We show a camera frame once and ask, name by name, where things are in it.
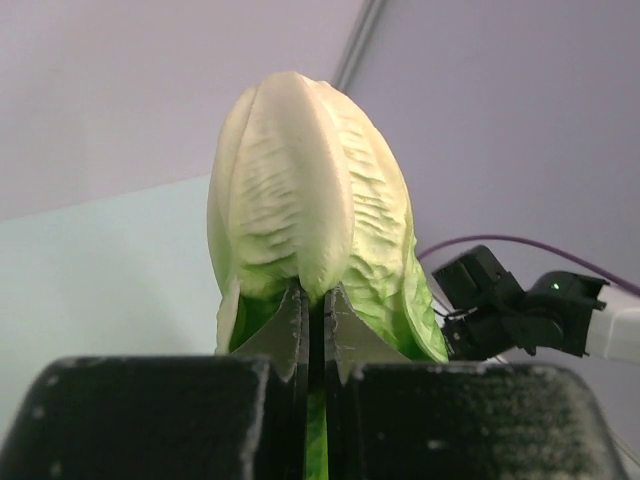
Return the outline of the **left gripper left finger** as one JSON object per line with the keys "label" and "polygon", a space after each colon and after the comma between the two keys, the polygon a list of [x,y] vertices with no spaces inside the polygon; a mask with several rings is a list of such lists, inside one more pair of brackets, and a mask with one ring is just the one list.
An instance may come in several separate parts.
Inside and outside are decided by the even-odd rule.
{"label": "left gripper left finger", "polygon": [[298,286],[229,355],[66,357],[34,379],[5,479],[301,479],[309,307]]}

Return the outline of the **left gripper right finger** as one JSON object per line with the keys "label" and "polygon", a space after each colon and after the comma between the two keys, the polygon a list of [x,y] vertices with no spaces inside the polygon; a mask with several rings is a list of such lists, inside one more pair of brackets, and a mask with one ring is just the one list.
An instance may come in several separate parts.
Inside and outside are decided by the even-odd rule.
{"label": "left gripper right finger", "polygon": [[624,479],[595,396],[551,364],[414,363],[324,300],[333,479]]}

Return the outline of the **fake green lettuce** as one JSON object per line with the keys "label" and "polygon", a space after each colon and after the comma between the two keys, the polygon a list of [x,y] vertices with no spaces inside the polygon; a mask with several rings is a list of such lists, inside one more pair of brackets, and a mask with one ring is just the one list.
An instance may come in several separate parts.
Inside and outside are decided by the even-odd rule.
{"label": "fake green lettuce", "polygon": [[448,361],[402,171],[366,113],[329,83],[277,72],[239,96],[218,137],[206,223],[217,354],[245,344],[298,281],[312,305],[342,286],[408,359]]}

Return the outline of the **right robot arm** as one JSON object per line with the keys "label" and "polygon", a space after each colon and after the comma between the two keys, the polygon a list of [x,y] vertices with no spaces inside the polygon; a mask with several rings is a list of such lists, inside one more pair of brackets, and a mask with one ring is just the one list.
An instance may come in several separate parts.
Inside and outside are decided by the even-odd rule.
{"label": "right robot arm", "polygon": [[589,262],[589,274],[555,270],[524,289],[485,245],[436,269],[452,307],[441,331],[450,359],[484,361],[518,348],[639,361],[639,287]]}

